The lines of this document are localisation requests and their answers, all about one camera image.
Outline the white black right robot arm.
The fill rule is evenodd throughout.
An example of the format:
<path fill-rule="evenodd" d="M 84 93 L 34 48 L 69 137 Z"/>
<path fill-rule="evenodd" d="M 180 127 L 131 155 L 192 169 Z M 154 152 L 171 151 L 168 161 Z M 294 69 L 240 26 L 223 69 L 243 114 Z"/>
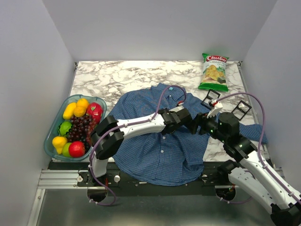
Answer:
<path fill-rule="evenodd" d="M 263 159 L 260 151 L 240 133 L 239 121 L 232 113 L 209 118 L 199 113 L 185 126 L 192 134 L 207 133 L 223 143 L 232 159 L 217 168 L 215 178 L 223 185 L 237 185 L 259 202 L 277 226 L 301 224 L 301 193 L 292 188 Z"/>

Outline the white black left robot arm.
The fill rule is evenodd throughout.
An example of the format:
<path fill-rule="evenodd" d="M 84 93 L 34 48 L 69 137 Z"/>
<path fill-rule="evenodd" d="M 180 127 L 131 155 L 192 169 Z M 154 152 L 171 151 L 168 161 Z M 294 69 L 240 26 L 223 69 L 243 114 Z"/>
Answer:
<path fill-rule="evenodd" d="M 171 110 L 158 109 L 153 114 L 128 120 L 117 120 L 112 115 L 106 117 L 89 135 L 92 146 L 89 182 L 94 186 L 104 182 L 108 159 L 117 153 L 123 141 L 150 133 L 172 134 L 181 126 L 185 126 L 192 134 L 197 130 L 188 109 L 181 105 Z"/>

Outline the blue checked shirt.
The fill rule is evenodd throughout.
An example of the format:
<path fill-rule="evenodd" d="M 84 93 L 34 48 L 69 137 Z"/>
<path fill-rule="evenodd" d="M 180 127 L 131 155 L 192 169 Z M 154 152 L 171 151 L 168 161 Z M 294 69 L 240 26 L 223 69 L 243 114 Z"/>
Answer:
<path fill-rule="evenodd" d="M 125 93 L 109 114 L 117 120 L 134 119 L 155 113 L 157 108 L 172 109 L 181 100 L 192 117 L 206 112 L 199 98 L 160 83 Z M 209 138 L 208 134 L 193 135 L 182 126 L 173 134 L 150 133 L 125 140 L 113 158 L 121 171 L 137 180 L 179 186 L 201 175 Z"/>

